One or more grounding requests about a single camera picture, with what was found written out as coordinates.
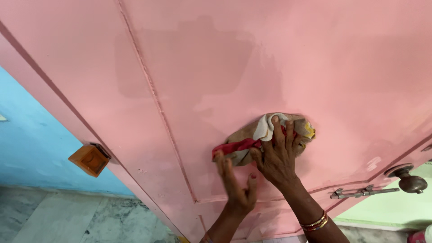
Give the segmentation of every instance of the woman's left hand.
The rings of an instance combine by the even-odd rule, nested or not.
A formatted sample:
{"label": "woman's left hand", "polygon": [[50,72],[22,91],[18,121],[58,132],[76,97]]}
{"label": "woman's left hand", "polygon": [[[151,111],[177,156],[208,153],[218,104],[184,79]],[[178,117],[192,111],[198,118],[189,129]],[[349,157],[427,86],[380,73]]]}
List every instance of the woman's left hand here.
{"label": "woman's left hand", "polygon": [[257,201],[257,176],[253,173],[248,178],[248,188],[242,189],[232,172],[231,159],[225,159],[222,151],[217,151],[215,160],[219,175],[228,194],[228,202],[225,206],[231,214],[245,217],[255,207]]}

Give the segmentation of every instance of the hand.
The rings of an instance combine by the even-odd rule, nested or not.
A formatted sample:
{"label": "hand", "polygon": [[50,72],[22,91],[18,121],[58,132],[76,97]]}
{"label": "hand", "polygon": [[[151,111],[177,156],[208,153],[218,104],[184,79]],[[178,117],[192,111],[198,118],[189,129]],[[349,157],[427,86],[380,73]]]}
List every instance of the hand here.
{"label": "hand", "polygon": [[231,159],[225,159],[221,150],[215,154],[219,175],[228,194],[225,209],[231,214],[245,217],[255,207],[257,201],[257,176],[253,173],[248,178],[248,188],[242,189],[232,172]]}
{"label": "hand", "polygon": [[295,154],[302,140],[301,135],[295,137],[293,121],[286,121],[286,137],[280,128],[279,117],[272,117],[274,126],[273,137],[275,145],[272,141],[261,141],[264,153],[257,148],[250,148],[252,158],[257,162],[258,170],[264,177],[270,181],[275,187],[281,190],[281,187],[291,184],[298,177],[294,171]]}

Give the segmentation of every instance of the blue wall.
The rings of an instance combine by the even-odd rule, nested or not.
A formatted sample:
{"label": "blue wall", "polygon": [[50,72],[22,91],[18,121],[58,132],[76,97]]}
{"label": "blue wall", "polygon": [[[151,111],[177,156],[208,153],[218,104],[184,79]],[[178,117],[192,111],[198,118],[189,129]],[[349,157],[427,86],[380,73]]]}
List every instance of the blue wall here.
{"label": "blue wall", "polygon": [[94,178],[68,161],[81,142],[2,67],[0,114],[0,184],[133,194],[108,168]]}

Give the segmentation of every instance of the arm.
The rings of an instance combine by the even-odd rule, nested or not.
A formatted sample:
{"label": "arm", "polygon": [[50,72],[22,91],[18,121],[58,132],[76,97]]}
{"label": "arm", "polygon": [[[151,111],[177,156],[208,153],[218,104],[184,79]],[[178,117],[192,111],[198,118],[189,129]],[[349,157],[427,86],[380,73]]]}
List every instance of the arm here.
{"label": "arm", "polygon": [[237,183],[232,172],[231,159],[224,159],[223,152],[218,151],[215,156],[219,175],[222,178],[228,202],[226,203],[219,218],[207,231],[200,243],[210,243],[206,238],[210,238],[214,243],[228,243],[234,236],[240,223],[246,215],[252,211],[257,201],[257,180],[256,175],[250,174],[248,178],[248,188],[242,189]]}
{"label": "arm", "polygon": [[[292,121],[286,122],[286,137],[281,129],[276,129],[280,127],[277,116],[272,117],[272,123],[275,128],[274,146],[271,141],[262,141],[264,152],[251,148],[251,155],[264,177],[282,192],[299,223],[312,224],[323,216],[324,210],[310,196],[294,171],[295,155],[302,149],[299,146],[302,137],[299,134],[293,136]],[[349,243],[330,218],[322,228],[314,231],[304,230],[304,232],[310,243]]]}

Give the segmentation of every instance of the cloth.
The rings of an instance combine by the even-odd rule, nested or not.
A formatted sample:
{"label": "cloth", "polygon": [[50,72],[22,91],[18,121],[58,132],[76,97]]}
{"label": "cloth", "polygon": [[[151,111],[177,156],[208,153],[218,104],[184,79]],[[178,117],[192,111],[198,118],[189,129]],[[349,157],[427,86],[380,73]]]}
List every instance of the cloth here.
{"label": "cloth", "polygon": [[[304,117],[285,113],[269,113],[230,135],[223,144],[212,150],[212,158],[214,158],[216,151],[222,150],[226,158],[231,158],[234,166],[244,166],[251,163],[253,159],[249,153],[249,148],[256,147],[262,151],[261,141],[272,140],[275,128],[271,118],[275,115],[279,117],[280,129],[282,129],[285,136],[285,121],[294,121],[293,135],[300,134],[302,136],[299,144],[302,148],[306,148],[306,144],[315,138],[315,129]],[[303,149],[300,149],[296,157],[302,152]]]}

